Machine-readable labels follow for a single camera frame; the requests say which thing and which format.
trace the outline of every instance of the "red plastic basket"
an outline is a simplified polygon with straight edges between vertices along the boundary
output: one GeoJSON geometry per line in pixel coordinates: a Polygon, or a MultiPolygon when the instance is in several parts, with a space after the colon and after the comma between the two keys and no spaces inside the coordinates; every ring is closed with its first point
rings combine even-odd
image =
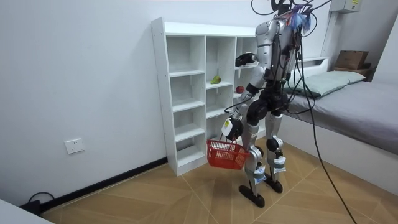
{"type": "Polygon", "coordinates": [[[207,161],[213,167],[242,169],[248,155],[238,144],[207,140],[207,161]]]}

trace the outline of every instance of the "black baseboard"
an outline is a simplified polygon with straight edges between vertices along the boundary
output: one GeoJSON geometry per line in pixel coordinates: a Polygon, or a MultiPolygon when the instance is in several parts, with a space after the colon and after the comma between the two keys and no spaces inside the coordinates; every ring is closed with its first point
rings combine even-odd
{"type": "Polygon", "coordinates": [[[130,177],[134,177],[137,174],[140,174],[142,172],[148,171],[148,170],[150,170],[152,168],[155,168],[155,167],[160,166],[160,165],[165,164],[165,163],[167,163],[167,157],[158,159],[158,160],[156,160],[154,162],[150,162],[150,163],[148,163],[146,165],[143,165],[143,166],[140,166],[138,168],[129,170],[127,172],[124,172],[124,173],[119,174],[117,176],[114,176],[114,177],[111,177],[109,179],[103,180],[103,181],[98,182],[96,184],[90,185],[90,186],[85,187],[83,189],[80,189],[80,190],[77,190],[75,192],[66,194],[66,195],[61,196],[59,198],[56,198],[54,200],[42,203],[40,205],[40,209],[41,209],[41,211],[43,213],[43,212],[48,211],[51,208],[59,206],[59,205],[61,205],[63,203],[70,202],[70,201],[75,200],[77,198],[80,198],[80,197],[82,197],[84,195],[93,193],[93,192],[95,192],[97,190],[101,190],[101,189],[103,189],[103,188],[105,188],[107,186],[116,184],[116,183],[118,183],[118,182],[120,182],[122,180],[126,180],[126,179],[128,179],[130,177]]]}

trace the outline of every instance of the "pillow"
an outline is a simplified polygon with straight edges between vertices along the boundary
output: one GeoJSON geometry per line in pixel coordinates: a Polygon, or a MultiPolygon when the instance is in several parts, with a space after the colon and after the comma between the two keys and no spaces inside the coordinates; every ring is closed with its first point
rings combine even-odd
{"type": "MultiPolygon", "coordinates": [[[[333,93],[336,90],[342,89],[346,85],[360,82],[364,78],[364,76],[355,72],[332,71],[305,77],[305,83],[310,89],[313,97],[319,98],[326,96],[329,93],[333,93]]],[[[292,93],[295,86],[294,83],[295,81],[291,79],[289,84],[285,85],[284,91],[287,93],[292,93]]],[[[303,81],[298,84],[296,88],[296,94],[305,95],[303,81]]]]}

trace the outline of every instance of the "robot leg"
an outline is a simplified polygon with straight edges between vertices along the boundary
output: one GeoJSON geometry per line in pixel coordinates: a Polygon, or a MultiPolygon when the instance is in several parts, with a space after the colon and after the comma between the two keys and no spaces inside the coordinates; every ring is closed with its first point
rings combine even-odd
{"type": "Polygon", "coordinates": [[[244,164],[244,171],[249,179],[250,188],[246,187],[245,185],[241,185],[239,186],[239,191],[258,207],[263,208],[265,206],[265,201],[257,191],[256,187],[258,183],[262,182],[266,178],[265,166],[261,164],[263,152],[254,145],[256,142],[259,125],[252,126],[247,122],[244,122],[243,130],[243,147],[249,152],[249,156],[244,164]]]}
{"type": "Polygon", "coordinates": [[[282,122],[281,112],[272,112],[266,118],[266,138],[267,138],[267,163],[270,175],[266,174],[265,183],[277,193],[283,192],[283,186],[279,182],[279,172],[286,171],[285,160],[282,153],[283,141],[277,137],[277,133],[282,122]]]}

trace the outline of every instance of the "gray mattress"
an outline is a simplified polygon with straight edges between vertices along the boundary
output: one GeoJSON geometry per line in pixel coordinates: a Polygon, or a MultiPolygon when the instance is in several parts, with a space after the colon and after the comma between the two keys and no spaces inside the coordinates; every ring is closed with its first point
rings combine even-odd
{"type": "MultiPolygon", "coordinates": [[[[398,89],[392,85],[359,82],[317,99],[315,125],[398,154],[398,89]]],[[[296,96],[291,113],[308,108],[307,100],[296,96]]],[[[287,114],[312,123],[309,112],[287,114]]]]}

